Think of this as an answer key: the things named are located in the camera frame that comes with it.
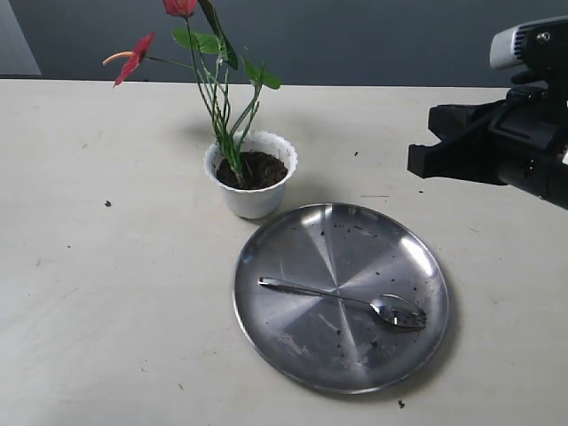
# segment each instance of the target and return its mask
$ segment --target white flower pot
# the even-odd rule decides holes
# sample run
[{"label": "white flower pot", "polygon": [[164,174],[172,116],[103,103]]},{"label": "white flower pot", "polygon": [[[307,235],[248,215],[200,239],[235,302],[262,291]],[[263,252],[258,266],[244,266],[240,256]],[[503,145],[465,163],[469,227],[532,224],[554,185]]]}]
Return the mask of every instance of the white flower pot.
[{"label": "white flower pot", "polygon": [[242,152],[258,151],[271,154],[281,160],[288,174],[276,185],[264,189],[246,191],[231,188],[217,179],[217,169],[223,160],[217,143],[211,145],[205,153],[203,165],[205,172],[220,188],[229,209],[237,216],[246,219],[259,219],[272,214],[282,202],[286,183],[296,171],[298,163],[296,150],[284,138],[266,131],[251,131],[248,133],[241,147]]}]

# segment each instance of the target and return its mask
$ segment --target spoon handle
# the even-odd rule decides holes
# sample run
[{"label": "spoon handle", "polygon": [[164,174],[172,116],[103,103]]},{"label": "spoon handle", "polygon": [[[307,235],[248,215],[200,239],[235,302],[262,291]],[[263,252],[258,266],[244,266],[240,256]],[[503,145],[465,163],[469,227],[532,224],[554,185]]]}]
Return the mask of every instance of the spoon handle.
[{"label": "spoon handle", "polygon": [[263,287],[274,288],[274,289],[278,289],[278,290],[286,290],[286,291],[290,291],[290,292],[297,293],[297,294],[300,294],[300,295],[328,296],[328,297],[333,297],[335,299],[349,300],[349,301],[352,301],[352,302],[359,302],[360,304],[369,305],[369,302],[365,302],[363,300],[353,299],[351,297],[346,297],[346,296],[339,296],[339,295],[336,295],[334,293],[329,293],[329,292],[324,291],[324,290],[300,286],[299,284],[295,284],[295,283],[290,282],[290,281],[279,280],[277,278],[261,277],[261,278],[258,279],[258,284],[260,286],[263,286]]}]

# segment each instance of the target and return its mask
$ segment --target potted plant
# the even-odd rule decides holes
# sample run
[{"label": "potted plant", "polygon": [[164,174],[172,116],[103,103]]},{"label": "potted plant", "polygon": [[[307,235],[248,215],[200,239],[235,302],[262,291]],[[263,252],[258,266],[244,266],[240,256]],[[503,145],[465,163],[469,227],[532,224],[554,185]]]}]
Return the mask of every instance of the potted plant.
[{"label": "potted plant", "polygon": [[[260,106],[263,87],[277,90],[280,80],[257,63],[237,55],[229,43],[210,0],[162,0],[165,12],[179,17],[183,27],[174,28],[174,40],[189,50],[191,64],[148,55],[154,33],[142,38],[133,51],[121,51],[103,61],[103,65],[128,58],[116,78],[120,85],[143,60],[164,62],[191,71],[211,120],[214,143],[205,153],[206,173],[221,188],[231,211],[240,217],[255,219],[273,213],[280,205],[287,181],[296,170],[297,156],[292,145],[266,131],[253,131],[252,122]],[[190,18],[200,6],[211,33],[195,31]],[[230,100],[232,76],[242,64],[251,81],[252,97],[244,110],[233,119]]]}]

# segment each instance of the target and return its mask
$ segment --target metal spoon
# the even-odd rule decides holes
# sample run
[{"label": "metal spoon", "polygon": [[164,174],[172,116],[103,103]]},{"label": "metal spoon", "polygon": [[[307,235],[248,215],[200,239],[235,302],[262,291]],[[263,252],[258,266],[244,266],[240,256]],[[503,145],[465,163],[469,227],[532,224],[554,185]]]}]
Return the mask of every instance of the metal spoon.
[{"label": "metal spoon", "polygon": [[414,329],[426,327],[426,312],[419,306],[408,302],[400,296],[380,295],[375,300],[366,302],[352,297],[336,295],[317,288],[300,286],[293,282],[279,280],[277,278],[261,277],[258,279],[258,285],[274,290],[289,291],[299,295],[327,296],[357,302],[359,304],[366,304],[367,306],[371,306],[373,311],[375,311],[382,320],[393,326]]}]

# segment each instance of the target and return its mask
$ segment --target red flower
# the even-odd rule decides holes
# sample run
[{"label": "red flower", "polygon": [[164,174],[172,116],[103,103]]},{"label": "red flower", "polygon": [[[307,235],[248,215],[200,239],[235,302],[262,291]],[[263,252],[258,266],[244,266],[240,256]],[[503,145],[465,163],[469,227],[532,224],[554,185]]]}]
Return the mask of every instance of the red flower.
[{"label": "red flower", "polygon": [[148,50],[150,49],[150,43],[153,39],[154,33],[150,33],[143,39],[139,40],[138,43],[136,43],[134,51],[121,51],[103,60],[103,65],[106,65],[112,60],[118,58],[129,58],[128,61],[122,66],[120,75],[114,81],[115,87],[122,83],[130,74],[132,74],[138,67],[138,65],[140,65],[140,62],[144,60],[146,54],[148,53]]},{"label": "red flower", "polygon": [[195,12],[197,0],[163,0],[163,5],[168,15],[189,18]]}]

